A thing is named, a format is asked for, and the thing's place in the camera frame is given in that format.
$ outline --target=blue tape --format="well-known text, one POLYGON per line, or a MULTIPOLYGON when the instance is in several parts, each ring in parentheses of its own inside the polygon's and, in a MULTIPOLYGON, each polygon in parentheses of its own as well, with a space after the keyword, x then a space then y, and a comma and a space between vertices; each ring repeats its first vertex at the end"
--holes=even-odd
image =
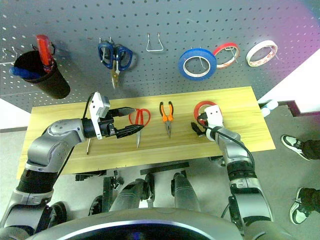
POLYGON ((178 68, 180 73, 185 78, 193 81, 202 81, 210 78, 215 73, 217 69, 217 60, 216 57, 210 51, 203 48, 193 48, 188 51, 185 51, 184 54, 181 55, 178 62, 178 68), (207 72, 205 71, 203 73, 196 74, 189 72, 186 68, 184 68, 185 62, 188 59, 195 57, 202 57, 210 64, 210 68, 209 70, 207 70, 207 72))

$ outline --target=wooden board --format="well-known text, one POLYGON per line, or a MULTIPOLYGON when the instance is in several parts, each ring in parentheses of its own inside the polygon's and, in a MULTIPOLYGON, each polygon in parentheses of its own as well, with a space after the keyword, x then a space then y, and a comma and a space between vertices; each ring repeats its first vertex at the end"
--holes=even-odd
MULTIPOLYGON (((275 149, 251 87, 115 99, 110 100, 112 109, 146 108, 151 112, 151 120, 141 132, 139 148, 136 148, 135 134, 120 139, 115 136, 102 140, 94 138, 91 140, 89 155, 86 155, 88 141, 74 148, 62 174, 221 155, 215 143, 208 141, 206 137, 198 137, 190 126, 191 122, 195 122, 194 107, 201 101, 212 101, 219 105, 224 126, 239 133, 250 151, 275 149), (164 102, 164 109, 168 112, 168 101, 172 101, 174 107, 171 138, 167 135, 159 113, 160 102, 164 102)), ((33 140, 55 121, 81 118, 84 107, 85 103, 81 102, 32 108, 17 178, 20 178, 24 170, 28 148, 33 140)), ((114 125, 120 129, 130 123, 128 117, 123 116, 115 117, 114 125)))

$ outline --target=blue scissors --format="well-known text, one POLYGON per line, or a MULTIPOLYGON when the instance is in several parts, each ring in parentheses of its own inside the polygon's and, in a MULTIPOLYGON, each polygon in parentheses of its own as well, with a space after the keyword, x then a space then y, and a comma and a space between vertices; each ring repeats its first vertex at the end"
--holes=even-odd
POLYGON ((112 86, 118 86, 119 73, 130 67, 133 52, 120 44, 115 44, 111 37, 109 41, 99 39, 98 54, 101 62, 111 69, 112 86))

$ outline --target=orange pliers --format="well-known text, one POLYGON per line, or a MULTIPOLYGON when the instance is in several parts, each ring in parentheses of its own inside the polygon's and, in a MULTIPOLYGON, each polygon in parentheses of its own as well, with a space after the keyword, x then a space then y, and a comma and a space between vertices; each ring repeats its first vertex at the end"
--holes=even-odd
POLYGON ((164 109, 164 102, 160 102, 160 114, 162 116, 162 121, 165 124, 166 132, 168 133, 169 138, 171 137, 171 122, 174 120, 174 106, 172 105, 172 102, 169 101, 169 115, 166 115, 165 109, 164 109))

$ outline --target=person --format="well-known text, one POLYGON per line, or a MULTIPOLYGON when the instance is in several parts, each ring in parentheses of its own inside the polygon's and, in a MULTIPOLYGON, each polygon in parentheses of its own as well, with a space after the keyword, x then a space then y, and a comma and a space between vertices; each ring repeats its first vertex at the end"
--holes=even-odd
MULTIPOLYGON (((303 142, 294 136, 282 135, 281 142, 307 161, 320 160, 320 140, 303 142)), ((289 212, 291 222, 302 224, 313 211, 320 213, 320 189, 300 187, 289 212)))

